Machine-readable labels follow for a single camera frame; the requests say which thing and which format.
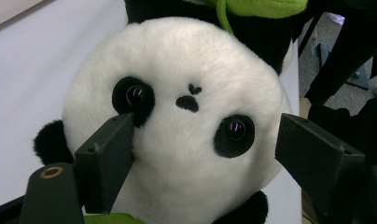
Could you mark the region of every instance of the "panda head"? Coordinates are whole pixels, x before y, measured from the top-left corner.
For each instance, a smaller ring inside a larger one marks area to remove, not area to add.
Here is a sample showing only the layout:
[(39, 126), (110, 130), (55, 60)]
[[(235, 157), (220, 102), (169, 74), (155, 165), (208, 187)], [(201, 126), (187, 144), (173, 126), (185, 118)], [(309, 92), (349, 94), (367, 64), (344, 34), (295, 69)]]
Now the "panda head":
[(134, 163), (114, 211), (148, 223), (212, 223), (281, 168), (274, 148), (289, 105), (279, 78), (212, 24), (146, 21), (100, 43), (64, 104), (70, 151), (128, 112)]

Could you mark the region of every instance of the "white fur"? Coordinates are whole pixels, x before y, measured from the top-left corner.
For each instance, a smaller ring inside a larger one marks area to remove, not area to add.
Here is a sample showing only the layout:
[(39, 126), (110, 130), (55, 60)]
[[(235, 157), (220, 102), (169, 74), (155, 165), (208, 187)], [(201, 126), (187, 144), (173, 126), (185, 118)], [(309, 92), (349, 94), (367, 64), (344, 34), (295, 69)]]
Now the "white fur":
[[(214, 25), (169, 18), (127, 26), (100, 43), (68, 92), (63, 124), (74, 152), (116, 116), (112, 90), (132, 76), (153, 88), (155, 107), (135, 129), (135, 161), (115, 203), (146, 223), (212, 223), (264, 188), (279, 172), (274, 148), (286, 94), (273, 69)], [(189, 95), (200, 110), (175, 105)], [(240, 114), (256, 126), (253, 146), (227, 159), (214, 149), (221, 120)]]
[(290, 44), (289, 44), (288, 49), (287, 49), (287, 53), (286, 53), (285, 58), (282, 62), (281, 75), (284, 74), (284, 72), (290, 66), (292, 60), (293, 60), (293, 41), (290, 41)]

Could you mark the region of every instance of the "white backdrop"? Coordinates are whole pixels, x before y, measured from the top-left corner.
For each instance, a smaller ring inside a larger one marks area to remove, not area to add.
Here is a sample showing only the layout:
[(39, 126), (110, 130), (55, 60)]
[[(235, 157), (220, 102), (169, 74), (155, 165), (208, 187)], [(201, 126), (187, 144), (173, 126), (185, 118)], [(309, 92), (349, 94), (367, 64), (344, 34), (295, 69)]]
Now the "white backdrop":
[[(58, 0), (0, 26), (0, 205), (23, 195), (29, 175), (41, 167), (32, 140), (44, 124), (61, 118), (64, 95), (85, 56), (126, 22), (123, 0)], [(281, 79), (297, 114), (295, 48)], [(265, 192), (267, 223), (300, 223), (300, 188), (285, 170)]]

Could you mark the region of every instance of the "metal ring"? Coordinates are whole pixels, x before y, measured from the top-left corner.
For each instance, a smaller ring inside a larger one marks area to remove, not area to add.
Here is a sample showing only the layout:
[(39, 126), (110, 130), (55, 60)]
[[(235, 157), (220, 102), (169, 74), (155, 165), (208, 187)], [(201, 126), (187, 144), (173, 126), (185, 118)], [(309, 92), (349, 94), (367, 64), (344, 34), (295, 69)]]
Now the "metal ring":
[(42, 177), (43, 179), (49, 179), (49, 178), (53, 178), (57, 175), (60, 175), (61, 173), (63, 172), (63, 168), (61, 166), (53, 166), (53, 167), (49, 167), (48, 169), (44, 170), (41, 174), (40, 174), (40, 177)]

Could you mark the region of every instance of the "panda plush toy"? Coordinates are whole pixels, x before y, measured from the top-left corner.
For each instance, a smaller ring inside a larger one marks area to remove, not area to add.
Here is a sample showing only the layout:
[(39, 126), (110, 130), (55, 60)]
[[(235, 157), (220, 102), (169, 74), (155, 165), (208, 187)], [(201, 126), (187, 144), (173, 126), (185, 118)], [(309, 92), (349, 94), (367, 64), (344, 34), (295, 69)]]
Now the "panda plush toy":
[(134, 162), (113, 213), (145, 223), (265, 222), (261, 190), (281, 169), (274, 149), (290, 108), (257, 54), (204, 21), (130, 24), (81, 65), (62, 120), (39, 133), (36, 154), (45, 164), (73, 162), (106, 120), (127, 112)]
[(212, 23), (232, 33), (281, 75), (307, 0), (125, 0), (125, 7), (128, 23), (165, 17)]

